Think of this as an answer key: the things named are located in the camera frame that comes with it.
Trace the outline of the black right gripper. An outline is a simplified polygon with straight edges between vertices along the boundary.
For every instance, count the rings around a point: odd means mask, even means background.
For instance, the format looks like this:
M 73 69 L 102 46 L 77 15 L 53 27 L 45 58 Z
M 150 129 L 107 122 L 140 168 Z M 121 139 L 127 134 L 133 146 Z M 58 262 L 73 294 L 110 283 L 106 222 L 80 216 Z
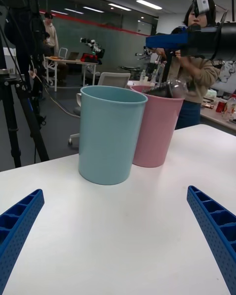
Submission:
M 184 57 L 214 59 L 219 40 L 220 27 L 189 27 L 179 34 L 155 35 L 146 38 L 146 47 L 180 50 Z

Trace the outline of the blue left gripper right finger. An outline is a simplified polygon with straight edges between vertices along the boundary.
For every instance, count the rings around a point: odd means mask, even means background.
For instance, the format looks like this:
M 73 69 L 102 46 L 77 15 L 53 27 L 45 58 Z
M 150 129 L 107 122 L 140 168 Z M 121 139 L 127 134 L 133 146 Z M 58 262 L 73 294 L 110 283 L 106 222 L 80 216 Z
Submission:
M 203 232 L 230 294 L 236 294 L 236 216 L 194 186 L 187 202 Z

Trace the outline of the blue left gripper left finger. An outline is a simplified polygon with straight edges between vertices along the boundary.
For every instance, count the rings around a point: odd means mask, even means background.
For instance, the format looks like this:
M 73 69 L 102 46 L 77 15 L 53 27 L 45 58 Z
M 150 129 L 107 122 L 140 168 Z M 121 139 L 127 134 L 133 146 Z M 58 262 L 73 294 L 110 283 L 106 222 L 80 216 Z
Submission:
M 43 191 L 37 189 L 0 215 L 0 294 L 43 205 Z

